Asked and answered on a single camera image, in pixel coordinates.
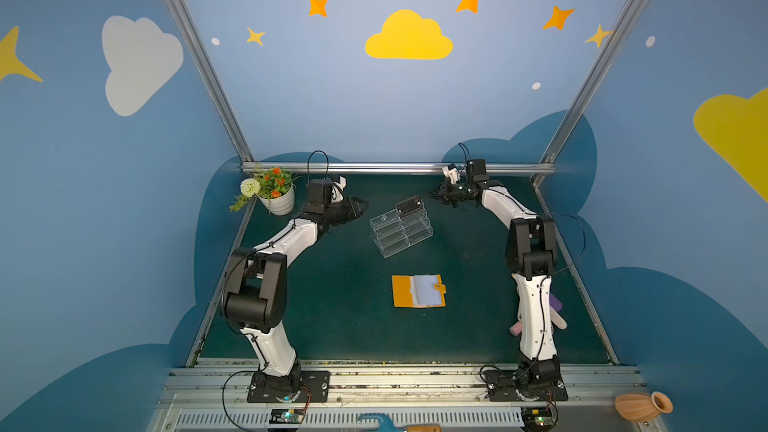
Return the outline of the clear plastic organizer tray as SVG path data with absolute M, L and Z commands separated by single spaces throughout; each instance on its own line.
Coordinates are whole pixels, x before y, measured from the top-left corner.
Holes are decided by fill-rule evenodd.
M 405 218 L 400 218 L 394 208 L 370 220 L 371 238 L 384 258 L 398 254 L 433 236 L 424 201 L 423 205 L 423 211 Z

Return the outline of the yellow leather card holder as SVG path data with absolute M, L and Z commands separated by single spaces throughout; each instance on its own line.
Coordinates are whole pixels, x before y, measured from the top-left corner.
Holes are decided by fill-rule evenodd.
M 440 275 L 395 275 L 392 277 L 396 308 L 442 308 L 446 287 Z

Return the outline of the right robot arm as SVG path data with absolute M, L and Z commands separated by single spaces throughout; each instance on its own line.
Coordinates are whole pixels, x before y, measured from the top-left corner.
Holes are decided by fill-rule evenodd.
M 457 207 L 474 201 L 492 212 L 508 229 L 505 263 L 515 281 L 522 323 L 520 365 L 514 375 L 516 389 L 532 397 L 561 380 L 560 362 L 553 338 L 550 291 L 557 264 L 555 223 L 551 216 L 538 214 L 491 178 L 483 159 L 465 164 L 466 179 L 457 165 L 442 168 L 444 180 L 437 198 Z

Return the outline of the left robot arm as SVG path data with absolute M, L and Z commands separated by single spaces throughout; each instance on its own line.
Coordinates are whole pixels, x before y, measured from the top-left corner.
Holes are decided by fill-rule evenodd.
M 368 203 L 346 193 L 338 174 L 307 185 L 301 210 L 266 242 L 233 253 L 221 310 L 227 323 L 248 339 L 266 383 L 292 391 L 299 387 L 300 364 L 283 325 L 287 309 L 288 267 L 332 226 L 360 218 Z

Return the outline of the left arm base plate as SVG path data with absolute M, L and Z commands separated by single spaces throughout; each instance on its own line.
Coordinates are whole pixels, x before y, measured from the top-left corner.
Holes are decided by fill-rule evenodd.
M 264 372 L 252 375 L 246 400 L 248 403 L 325 403 L 330 387 L 328 371 L 292 372 L 275 377 Z

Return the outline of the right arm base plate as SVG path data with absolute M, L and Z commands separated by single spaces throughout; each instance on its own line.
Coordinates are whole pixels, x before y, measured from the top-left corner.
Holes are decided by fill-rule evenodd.
M 560 402 L 569 399 L 562 381 L 554 384 L 527 384 L 515 379 L 514 370 L 483 367 L 479 373 L 485 385 L 485 397 L 492 402 Z

